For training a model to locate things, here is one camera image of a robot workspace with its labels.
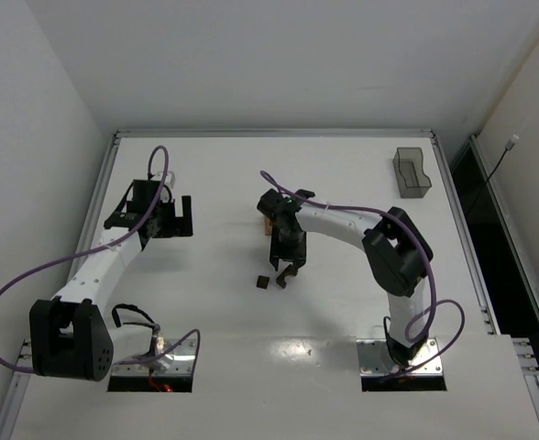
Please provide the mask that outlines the small dark wood cube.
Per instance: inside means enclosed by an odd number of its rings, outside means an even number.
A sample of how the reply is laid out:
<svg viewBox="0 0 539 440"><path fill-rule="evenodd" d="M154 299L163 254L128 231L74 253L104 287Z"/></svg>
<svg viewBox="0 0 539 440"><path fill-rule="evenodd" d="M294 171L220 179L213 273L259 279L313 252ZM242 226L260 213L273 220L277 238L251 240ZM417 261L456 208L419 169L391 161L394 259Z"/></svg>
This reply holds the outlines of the small dark wood cube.
<svg viewBox="0 0 539 440"><path fill-rule="evenodd" d="M267 276L259 275L256 281L256 287L258 289L267 290L270 284L270 278Z"/></svg>

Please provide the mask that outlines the dark wood arch block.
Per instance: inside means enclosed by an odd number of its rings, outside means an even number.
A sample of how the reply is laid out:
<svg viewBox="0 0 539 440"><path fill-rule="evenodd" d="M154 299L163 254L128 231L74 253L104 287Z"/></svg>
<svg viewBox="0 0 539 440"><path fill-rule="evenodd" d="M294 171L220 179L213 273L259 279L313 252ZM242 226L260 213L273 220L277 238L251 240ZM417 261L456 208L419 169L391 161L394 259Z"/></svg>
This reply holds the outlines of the dark wood arch block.
<svg viewBox="0 0 539 440"><path fill-rule="evenodd" d="M287 279L289 277L295 277L298 273L298 269L293 265L288 266L277 278L276 284L282 289L287 288Z"/></svg>

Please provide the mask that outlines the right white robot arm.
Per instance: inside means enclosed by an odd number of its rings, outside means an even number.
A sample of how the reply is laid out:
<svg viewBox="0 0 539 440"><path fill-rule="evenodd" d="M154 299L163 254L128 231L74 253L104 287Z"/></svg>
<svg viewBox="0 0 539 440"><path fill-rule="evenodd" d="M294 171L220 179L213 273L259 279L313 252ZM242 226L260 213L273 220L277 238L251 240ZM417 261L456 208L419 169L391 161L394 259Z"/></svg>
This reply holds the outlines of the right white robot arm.
<svg viewBox="0 0 539 440"><path fill-rule="evenodd" d="M299 190L287 197L274 189L261 195L257 209L269 219L269 262L275 270L288 266L276 278L287 279L306 263L306 238L321 234L358 248L367 256L375 282L387 293L390 323L386 345L391 359L407 368L428 338L424 320L424 282L434 254L401 209L392 207L380 220L360 213L320 208L309 203L313 192Z"/></svg>

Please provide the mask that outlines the light wood rectangular block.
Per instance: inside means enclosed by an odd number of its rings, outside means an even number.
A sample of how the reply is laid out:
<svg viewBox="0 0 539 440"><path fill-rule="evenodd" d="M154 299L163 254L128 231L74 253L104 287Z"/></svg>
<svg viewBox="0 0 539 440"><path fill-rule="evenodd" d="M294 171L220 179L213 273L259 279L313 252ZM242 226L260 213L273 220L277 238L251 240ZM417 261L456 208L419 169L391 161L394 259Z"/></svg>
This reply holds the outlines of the light wood rectangular block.
<svg viewBox="0 0 539 440"><path fill-rule="evenodd" d="M272 233L272 223L271 221L268 219L268 217L265 217L264 218L264 234L266 236L270 236Z"/></svg>

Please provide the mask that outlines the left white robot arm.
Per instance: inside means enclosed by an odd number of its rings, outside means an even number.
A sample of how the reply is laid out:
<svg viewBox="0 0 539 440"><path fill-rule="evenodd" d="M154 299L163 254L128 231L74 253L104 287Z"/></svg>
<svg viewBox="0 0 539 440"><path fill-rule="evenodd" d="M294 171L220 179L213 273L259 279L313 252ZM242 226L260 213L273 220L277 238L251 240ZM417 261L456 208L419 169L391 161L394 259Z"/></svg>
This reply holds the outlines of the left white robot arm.
<svg viewBox="0 0 539 440"><path fill-rule="evenodd" d="M51 299L29 311L33 370L42 377L102 380L114 364L154 369L164 356L160 326L149 316L123 323L107 303L130 263L152 239L193 235L192 199L175 212L175 175L134 180L104 221L97 252Z"/></svg>

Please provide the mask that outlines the clear grey plastic bin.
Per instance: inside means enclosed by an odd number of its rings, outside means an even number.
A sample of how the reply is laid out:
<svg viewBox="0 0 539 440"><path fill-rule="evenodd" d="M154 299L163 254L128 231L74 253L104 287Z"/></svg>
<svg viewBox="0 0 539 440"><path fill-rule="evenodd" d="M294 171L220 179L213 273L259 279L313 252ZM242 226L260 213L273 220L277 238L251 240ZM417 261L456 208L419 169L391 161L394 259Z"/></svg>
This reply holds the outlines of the clear grey plastic bin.
<svg viewBox="0 0 539 440"><path fill-rule="evenodd" d="M424 154L420 148L397 148L392 160L399 195L403 199L422 199L432 188L424 172Z"/></svg>

